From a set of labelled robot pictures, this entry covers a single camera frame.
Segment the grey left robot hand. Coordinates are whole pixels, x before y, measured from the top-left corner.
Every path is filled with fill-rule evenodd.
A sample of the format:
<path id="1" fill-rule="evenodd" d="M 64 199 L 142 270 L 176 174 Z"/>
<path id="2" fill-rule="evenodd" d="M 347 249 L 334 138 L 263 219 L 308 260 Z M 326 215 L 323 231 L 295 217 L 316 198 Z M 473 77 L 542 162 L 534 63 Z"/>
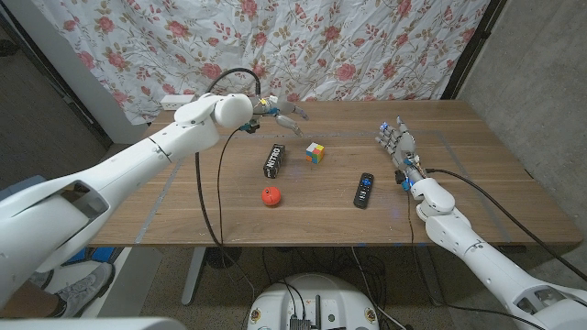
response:
<path id="1" fill-rule="evenodd" d="M 253 106 L 253 115 L 249 124 L 251 129 L 255 131 L 260 126 L 260 119 L 264 116 L 272 117 L 275 122 L 281 126 L 291 129 L 298 137 L 302 137 L 304 133 L 298 126 L 297 122 L 289 117 L 290 114 L 295 114 L 308 120 L 309 116 L 298 105 L 289 102 L 286 98 L 278 98 L 271 95 L 265 98 L 260 98 Z"/>

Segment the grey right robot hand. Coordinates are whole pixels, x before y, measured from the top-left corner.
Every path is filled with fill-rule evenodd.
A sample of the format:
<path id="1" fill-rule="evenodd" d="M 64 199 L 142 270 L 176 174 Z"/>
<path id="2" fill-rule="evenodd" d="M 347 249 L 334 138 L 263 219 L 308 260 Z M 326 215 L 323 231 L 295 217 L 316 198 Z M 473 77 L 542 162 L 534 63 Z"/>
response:
<path id="1" fill-rule="evenodd" d="M 420 165 L 414 137 L 400 117 L 396 118 L 396 123 L 397 127 L 383 122 L 375 140 L 389 154 L 396 168 L 396 182 L 408 190 L 426 175 Z"/>

